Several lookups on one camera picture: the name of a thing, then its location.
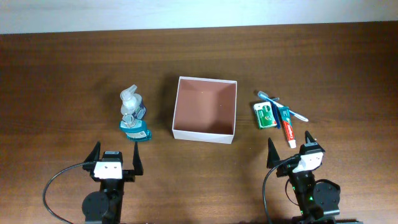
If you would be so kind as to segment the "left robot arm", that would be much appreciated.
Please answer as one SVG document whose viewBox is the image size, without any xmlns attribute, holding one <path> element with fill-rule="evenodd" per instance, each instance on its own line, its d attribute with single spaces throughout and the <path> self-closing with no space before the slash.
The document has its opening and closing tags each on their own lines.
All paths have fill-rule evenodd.
<svg viewBox="0 0 398 224">
<path fill-rule="evenodd" d="M 105 151 L 100 154 L 101 143 L 97 142 L 84 160 L 83 169 L 100 183 L 98 191 L 88 194 L 82 203 L 85 223 L 120 223 L 124 184 L 134 182 L 144 174 L 138 143 L 134 143 L 133 169 L 123 169 L 123 154 L 120 151 Z"/>
</svg>

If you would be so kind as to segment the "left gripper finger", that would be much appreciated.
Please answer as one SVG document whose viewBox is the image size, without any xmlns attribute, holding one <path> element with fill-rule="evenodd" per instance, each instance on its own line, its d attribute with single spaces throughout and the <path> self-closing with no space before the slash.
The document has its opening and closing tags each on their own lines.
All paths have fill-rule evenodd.
<svg viewBox="0 0 398 224">
<path fill-rule="evenodd" d="M 101 149 L 101 143 L 98 141 L 93 150 L 88 154 L 84 162 L 95 162 L 99 160 L 100 157 L 100 149 Z"/>
<path fill-rule="evenodd" d="M 134 143 L 134 155 L 133 155 L 133 160 L 132 160 L 132 164 L 134 167 L 134 173 L 135 174 L 143 174 L 144 173 L 144 169 L 142 166 L 142 161 L 139 155 L 139 148 L 138 148 L 138 142 Z"/>
</svg>

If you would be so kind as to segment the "teal mouthwash bottle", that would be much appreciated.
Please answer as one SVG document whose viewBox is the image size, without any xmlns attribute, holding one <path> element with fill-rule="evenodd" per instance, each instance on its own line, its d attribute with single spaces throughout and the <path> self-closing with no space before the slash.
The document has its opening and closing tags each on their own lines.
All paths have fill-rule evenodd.
<svg viewBox="0 0 398 224">
<path fill-rule="evenodd" d="M 122 117 L 119 128 L 131 141 L 143 142 L 152 139 L 152 133 L 147 128 L 147 123 L 141 119 L 133 117 L 131 114 L 125 114 Z"/>
</svg>

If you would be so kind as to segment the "clear hand soap pump bottle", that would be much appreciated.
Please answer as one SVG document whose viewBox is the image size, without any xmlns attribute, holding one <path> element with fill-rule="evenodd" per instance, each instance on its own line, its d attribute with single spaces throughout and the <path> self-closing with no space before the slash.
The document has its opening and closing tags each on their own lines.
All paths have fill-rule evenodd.
<svg viewBox="0 0 398 224">
<path fill-rule="evenodd" d="M 143 120 L 146 113 L 146 107 L 144 106 L 142 96 L 136 93 L 136 90 L 137 86 L 132 85 L 121 92 L 121 114 L 131 114 L 134 118 Z"/>
</svg>

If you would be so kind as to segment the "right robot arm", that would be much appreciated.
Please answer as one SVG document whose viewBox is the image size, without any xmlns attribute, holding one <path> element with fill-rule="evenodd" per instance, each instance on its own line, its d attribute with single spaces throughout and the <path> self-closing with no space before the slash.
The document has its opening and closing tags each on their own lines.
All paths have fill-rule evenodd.
<svg viewBox="0 0 398 224">
<path fill-rule="evenodd" d="M 337 220 L 336 216 L 340 214 L 341 187 L 328 179 L 315 179 L 313 171 L 322 165 L 324 153 L 324 148 L 308 131 L 305 132 L 305 144 L 301 145 L 299 153 L 284 160 L 280 159 L 272 139 L 268 139 L 267 168 L 269 172 L 262 184 L 262 199 L 268 223 L 272 223 L 272 220 L 266 203 L 266 183 L 273 172 L 276 172 L 278 177 L 287 176 L 289 179 L 286 183 L 293 188 L 301 215 L 293 217 L 292 223 L 349 224 L 359 222 Z"/>
</svg>

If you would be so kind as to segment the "red green toothpaste tube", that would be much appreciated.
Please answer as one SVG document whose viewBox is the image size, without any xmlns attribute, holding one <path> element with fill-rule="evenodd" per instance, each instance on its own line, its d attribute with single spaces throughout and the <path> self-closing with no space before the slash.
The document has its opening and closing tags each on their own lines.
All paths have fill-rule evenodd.
<svg viewBox="0 0 398 224">
<path fill-rule="evenodd" d="M 290 118 L 289 108 L 287 106 L 284 106 L 284 107 L 278 108 L 278 110 L 279 110 L 279 114 L 280 114 L 280 117 L 282 120 L 283 127 L 285 129 L 287 142 L 288 142 L 290 148 L 296 148 L 297 145 L 296 145 L 294 130 L 293 130 L 292 122 L 291 122 L 291 118 Z"/>
</svg>

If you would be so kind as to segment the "green soap box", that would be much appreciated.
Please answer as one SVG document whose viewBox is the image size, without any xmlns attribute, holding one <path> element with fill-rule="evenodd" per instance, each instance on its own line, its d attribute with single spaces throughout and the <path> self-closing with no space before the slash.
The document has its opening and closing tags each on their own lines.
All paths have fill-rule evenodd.
<svg viewBox="0 0 398 224">
<path fill-rule="evenodd" d="M 254 104 L 253 109 L 259 129 L 273 128 L 277 126 L 270 102 L 265 101 L 262 103 L 256 103 Z"/>
</svg>

